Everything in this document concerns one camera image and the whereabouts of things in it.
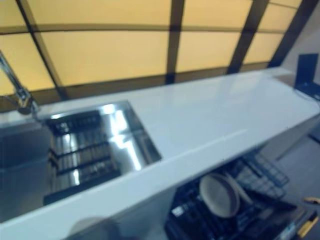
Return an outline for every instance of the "kitchen sink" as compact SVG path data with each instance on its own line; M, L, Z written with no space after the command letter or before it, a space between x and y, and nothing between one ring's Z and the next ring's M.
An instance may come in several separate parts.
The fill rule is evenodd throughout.
M0 222L161 159L128 101L0 131Z

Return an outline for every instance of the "chrome faucet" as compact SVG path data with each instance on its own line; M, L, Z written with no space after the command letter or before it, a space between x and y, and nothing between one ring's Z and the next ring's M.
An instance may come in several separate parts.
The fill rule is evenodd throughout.
M18 102L16 102L15 100L13 100L11 97L7 95L5 95L4 97L17 107L17 111L20 114L23 114L23 115L32 114L32 116L36 118L36 113L39 110L37 102L34 100L30 92L25 87L22 86L22 84L18 80L17 76L15 75L14 71L10 67L9 63L7 62L7 60L5 59L1 51L0 51L0 65L15 88L15 95L18 98Z

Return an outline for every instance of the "open dishwasher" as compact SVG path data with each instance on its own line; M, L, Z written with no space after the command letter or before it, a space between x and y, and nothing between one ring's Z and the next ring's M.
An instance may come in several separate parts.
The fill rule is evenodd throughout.
M319 219L317 212L283 200L289 178L258 150L210 174L228 174L252 200L241 200L236 215L222 218L200 194L203 176L176 191L165 231L170 240L291 240L303 238Z

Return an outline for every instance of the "yellow backlit panel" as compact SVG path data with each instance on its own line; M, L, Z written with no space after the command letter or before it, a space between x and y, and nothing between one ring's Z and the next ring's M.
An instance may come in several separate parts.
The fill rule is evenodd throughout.
M170 0L28 0L37 24L170 23Z
M272 30L285 32L296 11L294 8L268 4L259 24L258 31Z
M281 33L256 33L243 63L269 62L275 54L283 36Z
M228 66L240 32L182 32L177 72Z
M186 0L182 28L240 28L245 25L251 0Z
M14 86L9 81L9 78L5 72L0 69L0 96L10 95L14 93Z
M302 0L270 0L270 3L282 4L289 7L298 8Z
M29 33L3 35L0 37L0 45L4 57L28 90L54 87Z
M1 17L0 28L26 26L18 5L14 0L0 1Z
M41 33L64 86L164 74L168 32Z

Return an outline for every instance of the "dishwasher rack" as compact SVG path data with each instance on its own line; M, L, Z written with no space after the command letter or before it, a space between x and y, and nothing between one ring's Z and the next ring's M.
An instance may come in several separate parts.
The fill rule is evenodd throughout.
M172 240L234 240L270 205L294 209L282 204L284 186L289 178L257 151L226 164L213 173L229 173L247 191L254 204L241 201L235 217L213 215L204 203L199 184L203 176L179 187L171 206L165 230Z

